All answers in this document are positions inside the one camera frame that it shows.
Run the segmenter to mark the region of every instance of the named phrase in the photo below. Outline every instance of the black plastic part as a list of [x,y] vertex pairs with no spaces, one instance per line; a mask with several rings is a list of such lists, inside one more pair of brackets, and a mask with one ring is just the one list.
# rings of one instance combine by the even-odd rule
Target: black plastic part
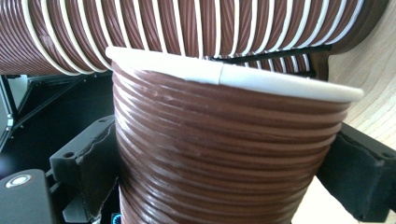
[[331,49],[332,49],[332,45],[321,45],[318,47],[308,47],[308,48],[304,48],[304,49],[288,49],[288,50],[267,52],[267,53],[262,53],[262,54],[248,55],[248,56],[235,57],[235,58],[229,58],[229,59],[210,57],[209,60],[215,61],[215,62],[222,62],[222,63],[231,63],[231,64],[248,63],[248,62],[257,62],[257,61],[264,60],[264,59],[286,57],[286,56],[291,56],[291,55],[330,51]]
[[[7,188],[7,182],[16,176],[30,175],[25,184]],[[52,209],[46,176],[41,170],[26,170],[0,181],[0,223],[58,223]]]
[[318,179],[359,221],[384,222],[396,207],[396,151],[346,124]]
[[97,120],[49,158],[54,179],[78,191],[64,209],[66,222],[100,218],[116,184],[118,159],[114,116]]

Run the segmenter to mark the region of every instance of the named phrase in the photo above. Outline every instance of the black machine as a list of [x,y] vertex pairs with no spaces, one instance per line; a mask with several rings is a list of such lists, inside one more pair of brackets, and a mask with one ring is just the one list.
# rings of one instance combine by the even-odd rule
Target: black machine
[[[111,73],[29,77],[18,108],[9,78],[0,223],[120,223]],[[384,222],[396,210],[395,174],[394,150],[344,124],[318,178],[354,218]]]

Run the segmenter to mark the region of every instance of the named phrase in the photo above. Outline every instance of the black bracket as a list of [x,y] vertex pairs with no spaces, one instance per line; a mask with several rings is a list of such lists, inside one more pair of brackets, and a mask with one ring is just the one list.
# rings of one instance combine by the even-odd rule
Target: black bracket
[[118,159],[114,116],[97,120],[49,158],[54,180],[78,192],[63,210],[66,222],[100,219],[116,185]]
[[359,221],[384,222],[396,209],[396,151],[346,124],[318,178]]

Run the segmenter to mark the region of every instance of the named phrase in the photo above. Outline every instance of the paper cup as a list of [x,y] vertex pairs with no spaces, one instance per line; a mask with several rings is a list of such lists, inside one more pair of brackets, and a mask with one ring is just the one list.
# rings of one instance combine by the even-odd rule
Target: paper cup
[[[290,224],[349,101],[361,97],[359,90],[303,78],[291,78],[285,87],[289,76],[281,74],[272,74],[266,85],[300,92],[319,85],[322,92],[295,97],[290,90],[186,81],[134,70],[133,54],[129,63],[121,51],[125,60],[108,55],[114,60],[123,223]],[[240,76],[252,72],[241,69]]]

